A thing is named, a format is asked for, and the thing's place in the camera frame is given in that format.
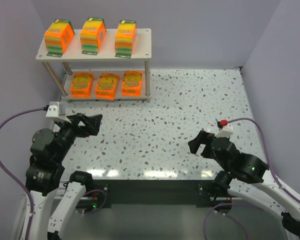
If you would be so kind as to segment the orange round sponge box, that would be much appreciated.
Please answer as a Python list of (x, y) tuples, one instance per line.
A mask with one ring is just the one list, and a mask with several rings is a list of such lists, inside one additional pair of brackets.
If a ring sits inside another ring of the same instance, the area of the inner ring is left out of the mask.
[(119, 80), (120, 76), (116, 73), (102, 72), (94, 90), (96, 98), (113, 101)]
[(89, 98), (94, 79), (92, 72), (75, 72), (70, 86), (71, 96), (73, 98)]
[(140, 97), (142, 90), (142, 71), (126, 70), (123, 75), (121, 92), (123, 96)]

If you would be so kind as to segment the multicolour sponge pack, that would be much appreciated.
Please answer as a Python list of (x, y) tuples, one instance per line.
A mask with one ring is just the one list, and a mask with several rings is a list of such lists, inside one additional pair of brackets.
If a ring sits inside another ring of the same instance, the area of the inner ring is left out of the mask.
[(115, 38), (115, 57), (130, 58), (137, 37), (137, 22), (135, 20), (120, 20)]
[(79, 36), (82, 51), (97, 54), (101, 49), (106, 33), (103, 18), (89, 17), (85, 21)]
[(72, 23), (66, 19), (55, 19), (43, 38), (49, 53), (64, 54), (75, 35)]

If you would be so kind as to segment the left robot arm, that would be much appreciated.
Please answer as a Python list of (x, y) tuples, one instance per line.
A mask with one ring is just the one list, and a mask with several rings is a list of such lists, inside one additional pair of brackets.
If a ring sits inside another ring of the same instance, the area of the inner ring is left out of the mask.
[(102, 114), (68, 116), (59, 122), (59, 131), (49, 128), (32, 137), (30, 166), (26, 171), (25, 187), (29, 191), (22, 240), (60, 240), (72, 213), (85, 193), (93, 192), (93, 178), (88, 172), (71, 174), (66, 191), (55, 211), (52, 205), (65, 168), (62, 162), (76, 138), (97, 136)]

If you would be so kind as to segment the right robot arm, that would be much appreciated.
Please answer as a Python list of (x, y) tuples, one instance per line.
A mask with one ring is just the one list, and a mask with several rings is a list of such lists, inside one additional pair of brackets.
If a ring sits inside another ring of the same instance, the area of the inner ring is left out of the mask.
[(294, 191), (278, 183), (270, 167), (257, 156), (239, 151), (230, 141), (234, 130), (230, 127), (219, 129), (218, 133), (201, 130), (188, 142), (189, 150), (196, 154), (203, 145), (201, 156), (215, 160), (221, 167), (210, 192), (216, 196), (231, 195), (269, 211), (281, 219), (283, 227), (300, 239), (300, 203)]

